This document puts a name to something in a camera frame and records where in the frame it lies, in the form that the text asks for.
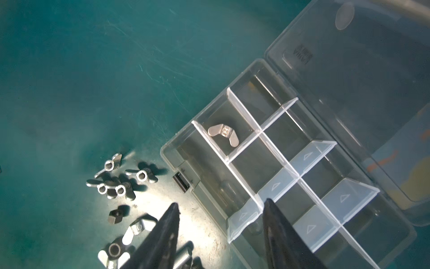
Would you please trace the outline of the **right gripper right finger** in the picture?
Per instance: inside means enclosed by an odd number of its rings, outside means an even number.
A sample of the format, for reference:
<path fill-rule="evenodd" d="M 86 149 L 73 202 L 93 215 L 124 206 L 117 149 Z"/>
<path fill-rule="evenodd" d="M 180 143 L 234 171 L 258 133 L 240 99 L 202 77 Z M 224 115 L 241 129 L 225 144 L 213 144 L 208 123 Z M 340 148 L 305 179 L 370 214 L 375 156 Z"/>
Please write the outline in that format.
<path fill-rule="evenodd" d="M 326 268 L 270 198 L 264 203 L 263 226 L 268 268 Z"/>

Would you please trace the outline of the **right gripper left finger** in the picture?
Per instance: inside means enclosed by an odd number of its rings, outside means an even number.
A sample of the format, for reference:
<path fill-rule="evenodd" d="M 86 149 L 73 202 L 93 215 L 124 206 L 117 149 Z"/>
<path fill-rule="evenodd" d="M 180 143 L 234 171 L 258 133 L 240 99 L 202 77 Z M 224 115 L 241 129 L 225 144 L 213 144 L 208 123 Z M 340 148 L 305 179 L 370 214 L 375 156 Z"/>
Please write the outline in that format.
<path fill-rule="evenodd" d="M 174 202 L 122 268 L 172 269 L 178 243 L 179 222 L 179 205 Z"/>

